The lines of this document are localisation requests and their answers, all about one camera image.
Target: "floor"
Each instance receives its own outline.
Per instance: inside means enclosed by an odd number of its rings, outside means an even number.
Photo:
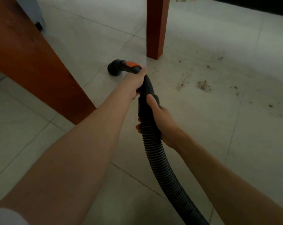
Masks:
[[[164,54],[152,60],[145,56],[146,0],[38,3],[43,36],[95,106],[122,81],[108,75],[111,60],[147,66],[161,104],[182,128],[283,207],[283,17],[211,0],[171,0]],[[134,100],[83,224],[183,224],[149,167],[135,131],[137,110]],[[14,81],[1,80],[0,200],[73,127]],[[223,224],[181,158],[165,150],[201,213]]]

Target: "table leg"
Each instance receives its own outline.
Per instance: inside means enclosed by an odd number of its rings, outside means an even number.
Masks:
[[[147,0],[147,56],[158,60],[163,53],[170,0]]]
[[[0,71],[75,125],[96,109],[15,0],[0,0]]]

